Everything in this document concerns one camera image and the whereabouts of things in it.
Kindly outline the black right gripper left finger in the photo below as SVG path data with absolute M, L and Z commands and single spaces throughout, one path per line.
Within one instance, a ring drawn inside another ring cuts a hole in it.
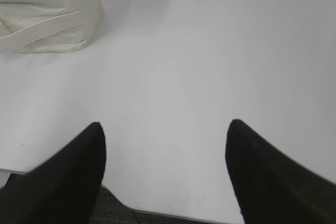
M 1 223 L 89 223 L 106 167 L 100 123 L 1 189 Z

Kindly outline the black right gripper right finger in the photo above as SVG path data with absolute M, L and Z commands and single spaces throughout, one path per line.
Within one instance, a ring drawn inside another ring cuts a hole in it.
M 225 162 L 244 223 L 335 223 L 335 184 L 242 120 L 229 125 Z

